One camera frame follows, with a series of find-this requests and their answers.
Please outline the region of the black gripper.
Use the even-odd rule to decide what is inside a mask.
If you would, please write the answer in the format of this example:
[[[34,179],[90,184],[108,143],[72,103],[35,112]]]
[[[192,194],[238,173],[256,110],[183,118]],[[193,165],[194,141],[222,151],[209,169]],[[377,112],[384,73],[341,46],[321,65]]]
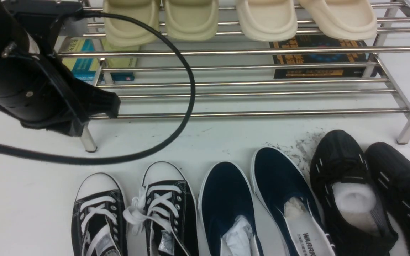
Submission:
[[[0,112],[74,137],[94,115],[118,117],[119,96],[75,78],[54,49],[83,11],[75,1],[0,0]]]

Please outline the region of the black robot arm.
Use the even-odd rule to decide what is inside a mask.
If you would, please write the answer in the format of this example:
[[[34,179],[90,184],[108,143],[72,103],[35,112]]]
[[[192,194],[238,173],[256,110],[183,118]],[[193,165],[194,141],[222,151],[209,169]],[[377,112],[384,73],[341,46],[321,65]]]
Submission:
[[[118,96],[76,78],[54,49],[62,26],[83,18],[79,2],[0,0],[0,112],[72,137],[94,115],[117,118]]]

